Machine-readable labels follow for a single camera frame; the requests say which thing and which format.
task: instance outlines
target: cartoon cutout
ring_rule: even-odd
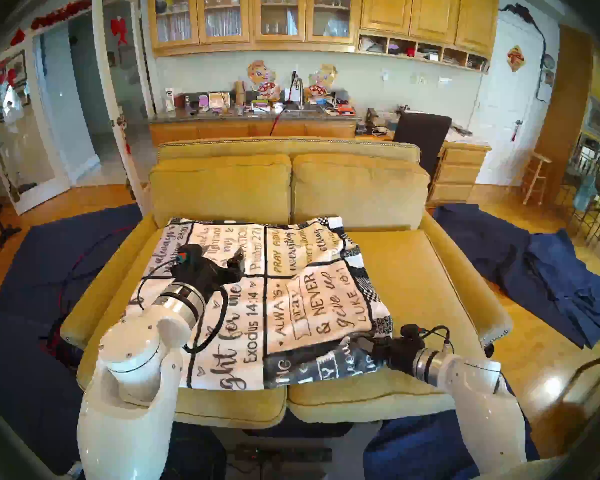
[[[304,89],[304,97],[316,99],[326,96],[337,75],[338,71],[334,65],[323,63],[320,70],[309,75],[309,87]]]
[[[257,59],[247,69],[247,75],[258,91],[259,99],[278,101],[280,99],[280,86],[275,83],[276,72]]]

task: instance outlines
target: yellow sofa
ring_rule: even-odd
[[[100,337],[123,313],[172,216],[297,223],[343,218],[360,245],[372,283],[393,317],[450,328],[455,351],[484,357],[483,347],[512,322],[480,274],[425,212],[429,175],[420,150],[403,143],[311,137],[217,139],[169,143],[149,176],[153,210],[126,238],[62,325],[84,348],[78,384],[93,374]],[[438,349],[442,338],[429,337]],[[307,422],[337,423],[431,414],[451,397],[411,376],[382,369],[342,380],[273,390],[181,388],[176,420],[266,428],[287,408]]]

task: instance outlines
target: printed blanket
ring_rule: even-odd
[[[207,246],[205,257],[226,266],[239,247],[245,274],[225,285],[228,305],[221,331],[191,354],[219,321],[223,305],[215,292],[182,348],[181,387],[253,391],[374,372],[378,366],[353,335],[384,337],[392,320],[376,294],[360,247],[344,232],[340,217],[298,225],[173,218],[164,228],[126,315],[139,316],[167,287],[171,264],[184,244]]]

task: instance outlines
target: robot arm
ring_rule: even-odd
[[[447,341],[443,351],[429,349],[416,325],[403,326],[400,334],[401,338],[373,339],[372,346],[361,347],[389,368],[453,397],[462,441],[481,474],[526,463],[525,421],[500,374],[500,363],[451,354]]]
[[[227,268],[203,253],[197,244],[180,248],[174,282],[141,316],[124,317],[100,339],[78,417],[78,449],[89,480],[160,478],[180,385],[180,348],[213,293],[244,272],[241,249]]]

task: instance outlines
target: wooden stool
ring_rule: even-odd
[[[522,204],[525,206],[527,205],[527,202],[529,201],[529,198],[531,197],[531,193],[537,193],[537,192],[540,193],[540,197],[538,199],[538,204],[539,205],[542,204],[542,198],[545,195],[545,188],[547,187],[547,171],[548,171],[547,166],[545,166],[543,175],[540,175],[540,171],[543,167],[543,163],[546,163],[548,165],[549,163],[551,163],[551,160],[548,159],[546,156],[542,156],[539,153],[532,152],[531,158],[529,159],[527,164],[523,167],[523,169],[519,172],[519,174],[517,174],[517,176],[516,176],[516,180],[521,179],[520,190],[523,193],[525,193],[525,187],[528,185],[528,188],[527,188],[526,194],[525,194],[525,198],[522,201]],[[531,180],[531,182],[525,182],[525,177],[530,174],[533,175],[533,179]],[[536,189],[536,183],[537,183],[537,181],[540,181],[540,180],[542,180],[542,185],[539,189]]]

